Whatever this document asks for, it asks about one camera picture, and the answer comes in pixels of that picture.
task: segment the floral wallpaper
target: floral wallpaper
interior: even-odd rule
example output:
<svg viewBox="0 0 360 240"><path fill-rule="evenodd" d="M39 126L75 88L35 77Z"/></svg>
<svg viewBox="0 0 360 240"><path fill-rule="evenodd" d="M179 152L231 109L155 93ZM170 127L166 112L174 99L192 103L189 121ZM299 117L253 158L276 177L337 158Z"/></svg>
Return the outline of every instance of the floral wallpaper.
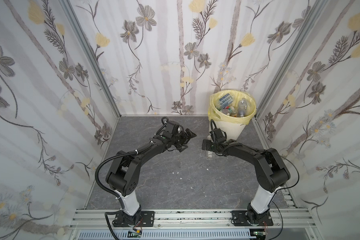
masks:
<svg viewBox="0 0 360 240"><path fill-rule="evenodd" d="M257 102L314 1L71 0L122 114L206 114L209 96Z"/></svg>
<svg viewBox="0 0 360 240"><path fill-rule="evenodd" d="M323 237L360 239L360 0L327 3L257 120Z"/></svg>
<svg viewBox="0 0 360 240"><path fill-rule="evenodd" d="M58 2L0 1L0 239L63 239L117 119Z"/></svg>

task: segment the white trash can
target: white trash can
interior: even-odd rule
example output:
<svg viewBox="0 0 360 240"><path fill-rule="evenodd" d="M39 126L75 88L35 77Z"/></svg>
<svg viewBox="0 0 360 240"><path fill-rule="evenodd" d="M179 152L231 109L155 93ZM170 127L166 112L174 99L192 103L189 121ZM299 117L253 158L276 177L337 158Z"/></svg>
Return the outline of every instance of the white trash can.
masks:
<svg viewBox="0 0 360 240"><path fill-rule="evenodd" d="M217 108L214 105L215 100L222 98L227 93L229 93L234 97L232 103L233 106L237 106L237 103L242 98L245 98L245 100L248 103L247 113L245 117L235 118L235 117L227 116L221 113L219 110L217 110ZM240 136L240 133L243 131L244 127L249 124L250 120L253 118L255 114L256 114L256 101L249 93L245 93L237 90L223 90L215 94L212 94L210 96L208 119L209 121L213 119L216 123L216 127L226 132L227 139L237 140L237 138Z"/></svg>

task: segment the flower stem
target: flower stem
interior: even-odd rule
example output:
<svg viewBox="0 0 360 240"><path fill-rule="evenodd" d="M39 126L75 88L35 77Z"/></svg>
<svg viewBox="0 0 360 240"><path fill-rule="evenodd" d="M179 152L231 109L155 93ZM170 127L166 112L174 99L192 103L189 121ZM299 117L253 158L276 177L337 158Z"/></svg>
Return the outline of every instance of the flower stem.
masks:
<svg viewBox="0 0 360 240"><path fill-rule="evenodd" d="M197 81L199 78L201 78L201 77L202 77L202 75L204 74L205 70L206 70L206 66L205 66L205 68L204 68L203 73L200 75L200 77L198 77L198 78L196 79L196 81Z"/></svg>
<svg viewBox="0 0 360 240"><path fill-rule="evenodd" d="M87 79L87 82L88 82L88 87L89 87L89 96L91 96L91 86L90 86L90 84L89 84L89 80L88 80L88 78L86 77L86 79Z"/></svg>
<svg viewBox="0 0 360 240"><path fill-rule="evenodd" d="M144 38L144 26L142 27L142 30L141 30L141 42L140 44L135 48L135 50L141 45L141 43L143 42L143 38Z"/></svg>
<svg viewBox="0 0 360 240"><path fill-rule="evenodd" d="M129 39L128 39L128 46L129 46L129 50L131 50L132 54L135 56L135 58L137 58L137 60L139 60L140 62L140 59L135 55L135 53L132 51L131 49L131 46L129 45Z"/></svg>
<svg viewBox="0 0 360 240"><path fill-rule="evenodd" d="M7 84L7 82L4 80L4 78L0 75L0 78L3 80L4 84L7 86L7 88L11 91L12 93L12 96L13 96L13 99L14 99L14 103L16 104L16 114L15 114L15 117L14 118L17 118L17 110L18 110L18 107L17 107L17 100L16 100L16 97L14 96L14 93L12 91L12 89L10 88L10 86Z"/></svg>
<svg viewBox="0 0 360 240"><path fill-rule="evenodd" d="M198 71L200 73L200 71L197 70L197 67L196 67L196 58L193 58L193 65L195 66L196 71Z"/></svg>

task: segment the plastic bottle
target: plastic bottle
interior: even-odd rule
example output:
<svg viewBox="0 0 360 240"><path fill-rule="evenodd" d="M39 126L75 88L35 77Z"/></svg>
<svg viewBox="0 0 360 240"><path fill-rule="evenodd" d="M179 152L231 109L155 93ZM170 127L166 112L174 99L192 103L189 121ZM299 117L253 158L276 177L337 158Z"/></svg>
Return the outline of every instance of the plastic bottle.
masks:
<svg viewBox="0 0 360 240"><path fill-rule="evenodd" d="M224 115L227 115L227 116L231 115L231 111L229 111L229 110L226 109L226 108L221 109L220 112L221 112L222 114L224 114Z"/></svg>
<svg viewBox="0 0 360 240"><path fill-rule="evenodd" d="M225 107L227 107L228 105L230 105L231 103L233 103L234 97L232 95L230 95L229 93L225 94L222 98L216 100L214 102L215 107L217 108L217 110L221 110Z"/></svg>
<svg viewBox="0 0 360 240"><path fill-rule="evenodd" d="M211 141L212 141L211 135L208 135L206 138L207 138L208 140L211 140ZM206 157L207 157L207 158L213 158L214 155L215 155L214 152L212 152L212 151L206 151Z"/></svg>
<svg viewBox="0 0 360 240"><path fill-rule="evenodd" d="M247 112L248 104L245 98L242 98L237 104L237 116L239 118L245 117Z"/></svg>

